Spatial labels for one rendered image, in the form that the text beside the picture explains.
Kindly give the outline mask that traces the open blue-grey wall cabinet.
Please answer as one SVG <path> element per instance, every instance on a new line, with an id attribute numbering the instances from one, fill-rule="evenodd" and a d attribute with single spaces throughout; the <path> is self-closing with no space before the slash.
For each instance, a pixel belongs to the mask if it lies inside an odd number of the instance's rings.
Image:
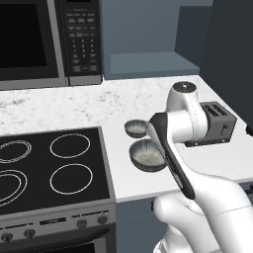
<path id="1" fill-rule="evenodd" d="M 213 0 L 101 0 L 107 79 L 196 75 Z"/>

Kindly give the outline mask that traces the blue-grey base cabinet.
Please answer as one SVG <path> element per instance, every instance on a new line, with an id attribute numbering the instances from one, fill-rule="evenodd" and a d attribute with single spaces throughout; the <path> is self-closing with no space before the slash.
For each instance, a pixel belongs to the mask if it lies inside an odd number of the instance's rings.
<path id="1" fill-rule="evenodd" d="M 167 225 L 153 212 L 153 198 L 116 204 L 117 253 L 153 253 Z"/>

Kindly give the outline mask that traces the dark blue cabinet door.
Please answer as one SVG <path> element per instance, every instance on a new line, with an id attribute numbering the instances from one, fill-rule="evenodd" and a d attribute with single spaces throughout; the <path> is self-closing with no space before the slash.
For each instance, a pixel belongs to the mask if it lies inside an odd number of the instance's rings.
<path id="1" fill-rule="evenodd" d="M 200 76 L 253 128 L 253 0 L 213 0 Z"/>

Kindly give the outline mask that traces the large grey bowl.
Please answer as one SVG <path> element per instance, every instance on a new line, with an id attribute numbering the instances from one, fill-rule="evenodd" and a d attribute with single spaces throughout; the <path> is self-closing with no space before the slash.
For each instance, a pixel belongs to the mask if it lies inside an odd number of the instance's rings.
<path id="1" fill-rule="evenodd" d="M 150 138 L 134 142 L 128 153 L 132 164 L 141 171 L 155 173 L 166 167 L 163 156 Z"/>

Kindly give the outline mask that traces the small grey bowl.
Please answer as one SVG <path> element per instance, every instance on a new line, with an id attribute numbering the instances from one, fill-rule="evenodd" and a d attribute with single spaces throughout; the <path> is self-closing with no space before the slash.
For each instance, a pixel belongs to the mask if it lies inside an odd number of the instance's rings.
<path id="1" fill-rule="evenodd" d="M 131 120 L 125 123 L 125 131 L 128 136 L 133 138 L 142 138 L 147 134 L 146 121 Z"/>

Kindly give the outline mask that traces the dark grey toaster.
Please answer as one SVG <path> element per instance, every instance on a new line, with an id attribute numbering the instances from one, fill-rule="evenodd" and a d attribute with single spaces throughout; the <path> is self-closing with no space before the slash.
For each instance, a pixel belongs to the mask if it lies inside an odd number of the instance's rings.
<path id="1" fill-rule="evenodd" d="M 205 137 L 187 141 L 185 145 L 195 147 L 230 142 L 237 117 L 218 102 L 201 102 L 201 106 L 208 118 L 208 132 Z"/>

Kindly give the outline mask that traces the black and silver microwave oven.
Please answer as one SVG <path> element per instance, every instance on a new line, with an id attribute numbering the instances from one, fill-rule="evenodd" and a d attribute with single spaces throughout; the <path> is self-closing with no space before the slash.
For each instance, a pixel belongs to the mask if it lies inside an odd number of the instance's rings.
<path id="1" fill-rule="evenodd" d="M 100 0 L 0 0 L 0 91 L 99 85 Z"/>

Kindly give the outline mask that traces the black glass hob stove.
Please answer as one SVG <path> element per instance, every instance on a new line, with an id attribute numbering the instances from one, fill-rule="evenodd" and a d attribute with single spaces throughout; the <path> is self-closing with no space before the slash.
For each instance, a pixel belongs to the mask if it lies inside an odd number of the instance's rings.
<path id="1" fill-rule="evenodd" d="M 3 233 L 29 239 L 27 229 L 36 237 L 102 228 L 110 229 L 106 253 L 117 253 L 116 196 L 99 126 L 0 137 L 0 243 Z"/>

